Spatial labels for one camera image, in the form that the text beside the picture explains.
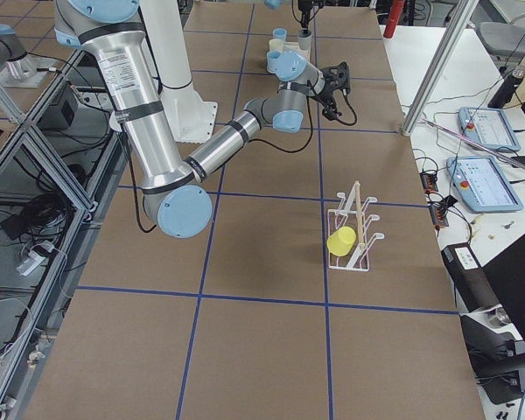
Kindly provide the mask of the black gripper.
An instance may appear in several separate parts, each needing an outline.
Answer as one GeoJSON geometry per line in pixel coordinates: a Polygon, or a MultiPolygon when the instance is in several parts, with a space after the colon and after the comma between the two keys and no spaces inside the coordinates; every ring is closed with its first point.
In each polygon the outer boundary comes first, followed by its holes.
{"type": "Polygon", "coordinates": [[[313,0],[297,0],[297,9],[301,13],[301,20],[308,20],[314,8],[313,0]]]}
{"type": "Polygon", "coordinates": [[[321,102],[331,102],[333,94],[340,91],[344,98],[349,96],[349,66],[343,61],[337,66],[319,70],[317,97],[321,102]]]}

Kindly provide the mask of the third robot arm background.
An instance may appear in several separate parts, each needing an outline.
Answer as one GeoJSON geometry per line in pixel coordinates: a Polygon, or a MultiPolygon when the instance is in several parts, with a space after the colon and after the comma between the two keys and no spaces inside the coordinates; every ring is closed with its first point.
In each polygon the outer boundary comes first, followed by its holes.
{"type": "Polygon", "coordinates": [[[23,59],[27,51],[13,28],[0,24],[0,66],[23,59]]]}

